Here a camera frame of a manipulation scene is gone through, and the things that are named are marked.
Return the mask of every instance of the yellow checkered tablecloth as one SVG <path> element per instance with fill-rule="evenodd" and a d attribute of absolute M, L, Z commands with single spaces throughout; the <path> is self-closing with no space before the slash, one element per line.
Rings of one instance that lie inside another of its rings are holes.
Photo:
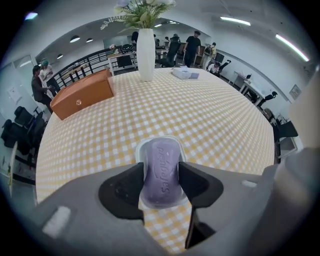
<path fill-rule="evenodd" d="M 258 109 L 232 86 L 202 69 L 180 80 L 156 69 L 152 82 L 138 72 L 115 76 L 115 97 L 61 121 L 53 114 L 40 145 L 36 193 L 42 201 L 77 177 L 134 164 L 146 138 L 172 135 L 188 162 L 261 174 L 274 162 L 273 130 Z M 154 210 L 139 203 L 145 228 L 169 252 L 184 250 L 191 205 Z"/>

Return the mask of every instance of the purple soap bar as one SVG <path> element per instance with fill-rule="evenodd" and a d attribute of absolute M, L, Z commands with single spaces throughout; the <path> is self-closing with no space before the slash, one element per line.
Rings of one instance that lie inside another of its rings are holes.
<path fill-rule="evenodd" d="M 170 138 L 155 138 L 145 144 L 147 172 L 141 195 L 148 207 L 168 208 L 181 199 L 180 154 L 179 144 Z"/>

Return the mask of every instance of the white vase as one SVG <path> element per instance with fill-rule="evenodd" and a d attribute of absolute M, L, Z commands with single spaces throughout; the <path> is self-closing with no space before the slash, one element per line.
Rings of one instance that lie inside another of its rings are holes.
<path fill-rule="evenodd" d="M 140 78 L 144 82 L 152 81 L 155 72 L 156 44 L 154 30 L 141 28 L 136 42 L 136 60 Z"/>

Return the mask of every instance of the brown wooden box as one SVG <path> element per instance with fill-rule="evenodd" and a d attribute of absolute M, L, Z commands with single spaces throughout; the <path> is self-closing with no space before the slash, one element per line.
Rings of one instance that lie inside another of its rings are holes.
<path fill-rule="evenodd" d="M 64 120 L 72 114 L 114 96 L 109 69 L 87 75 L 63 88 L 51 101 L 54 113 Z"/>

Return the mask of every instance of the black railing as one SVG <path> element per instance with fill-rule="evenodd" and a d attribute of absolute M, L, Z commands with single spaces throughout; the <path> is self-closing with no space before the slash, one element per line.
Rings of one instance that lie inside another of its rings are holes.
<path fill-rule="evenodd" d="M 67 87 L 75 82 L 76 79 L 86 77 L 87 75 L 97 72 L 101 67 L 109 68 L 108 55 L 112 54 L 110 49 L 99 50 L 84 56 L 68 66 L 61 69 L 53 75 L 60 88 Z M 112 67 L 116 68 L 117 63 L 113 63 Z"/>

